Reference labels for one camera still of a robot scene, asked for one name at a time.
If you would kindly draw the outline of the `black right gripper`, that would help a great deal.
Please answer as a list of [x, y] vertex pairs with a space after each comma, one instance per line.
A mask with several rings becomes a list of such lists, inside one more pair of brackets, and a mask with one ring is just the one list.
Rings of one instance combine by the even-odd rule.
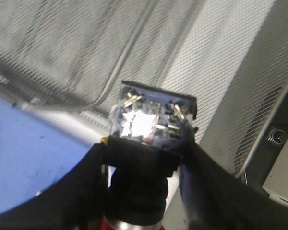
[[244, 170], [242, 181], [252, 189], [262, 189], [272, 166], [288, 139], [288, 92], [276, 111], [261, 142]]

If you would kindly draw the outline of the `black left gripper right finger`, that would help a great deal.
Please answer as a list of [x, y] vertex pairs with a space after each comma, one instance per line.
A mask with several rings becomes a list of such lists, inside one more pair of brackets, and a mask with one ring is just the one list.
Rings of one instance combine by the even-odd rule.
[[226, 172], [189, 130], [180, 166], [180, 195], [189, 230], [288, 230], [288, 207]]

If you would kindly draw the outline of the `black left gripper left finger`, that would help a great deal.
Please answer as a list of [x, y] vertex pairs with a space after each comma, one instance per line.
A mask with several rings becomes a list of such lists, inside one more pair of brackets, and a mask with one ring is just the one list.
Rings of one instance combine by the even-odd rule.
[[0, 214], [0, 230], [99, 230], [107, 179], [103, 143], [94, 144], [63, 178]]

